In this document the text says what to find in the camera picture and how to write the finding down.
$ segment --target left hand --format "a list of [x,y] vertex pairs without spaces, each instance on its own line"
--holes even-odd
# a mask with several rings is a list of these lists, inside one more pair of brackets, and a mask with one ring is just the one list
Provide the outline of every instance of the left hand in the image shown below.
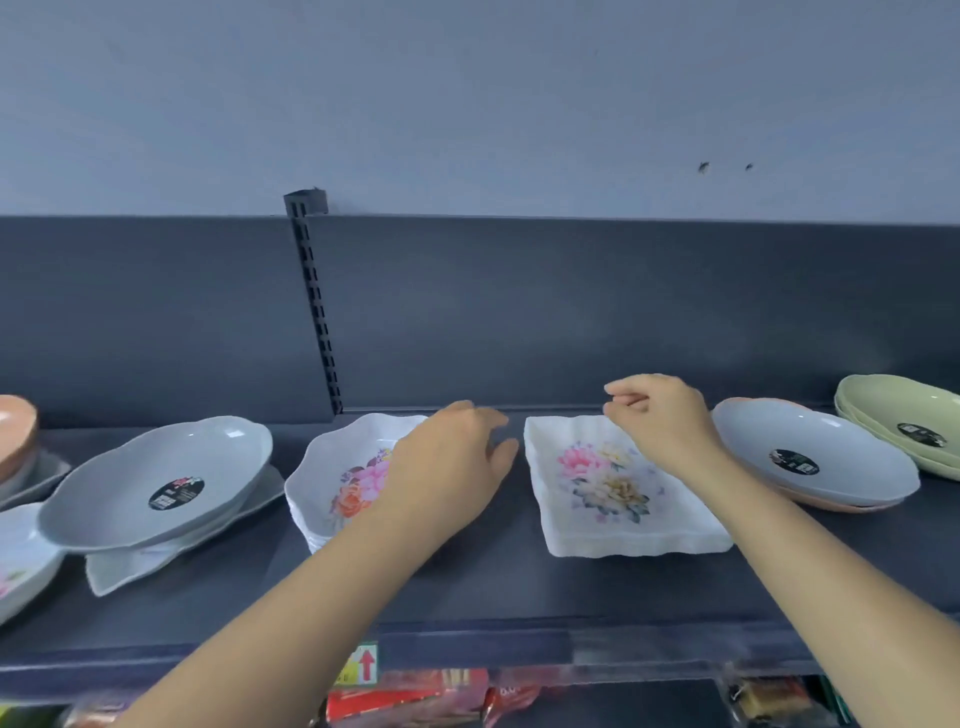
[[374,507],[399,509],[442,544],[483,512],[514,465],[517,440],[489,449],[491,432],[507,422],[471,401],[440,410],[396,443]]

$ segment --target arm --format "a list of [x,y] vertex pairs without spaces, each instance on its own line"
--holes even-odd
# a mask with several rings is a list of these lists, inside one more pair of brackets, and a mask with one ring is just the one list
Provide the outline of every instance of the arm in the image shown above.
[[763,485],[674,377],[607,385],[605,413],[727,527],[864,728],[960,725],[960,627]]
[[456,402],[396,444],[383,493],[137,700],[118,728],[305,726],[376,615],[490,502],[518,443]]

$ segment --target red arrow sign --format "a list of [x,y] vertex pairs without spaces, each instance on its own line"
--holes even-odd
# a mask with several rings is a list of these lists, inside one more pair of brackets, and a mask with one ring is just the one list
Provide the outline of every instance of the red arrow sign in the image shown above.
[[363,681],[365,683],[370,682],[370,668],[373,663],[376,662],[376,659],[371,655],[368,649],[363,651],[363,654],[360,655],[360,659],[357,660],[363,666]]

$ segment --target wall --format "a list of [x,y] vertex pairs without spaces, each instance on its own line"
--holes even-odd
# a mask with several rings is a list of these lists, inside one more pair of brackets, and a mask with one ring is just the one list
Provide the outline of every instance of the wall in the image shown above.
[[317,184],[340,212],[960,222],[958,27],[948,0],[6,0],[0,213]]

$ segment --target black label sticker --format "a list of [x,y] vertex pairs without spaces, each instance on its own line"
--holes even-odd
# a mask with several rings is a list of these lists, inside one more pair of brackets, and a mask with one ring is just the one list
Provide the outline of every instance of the black label sticker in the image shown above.
[[169,511],[189,503],[204,489],[204,481],[198,477],[181,477],[173,480],[150,496],[147,505],[155,511]]
[[942,448],[947,444],[947,438],[934,432],[932,429],[911,425],[910,423],[900,423],[897,429],[911,440],[916,440],[921,445],[930,445],[932,448]]
[[770,459],[773,460],[774,465],[779,465],[784,470],[797,475],[816,475],[820,472],[819,465],[806,455],[801,455],[792,449],[775,449],[770,453]]

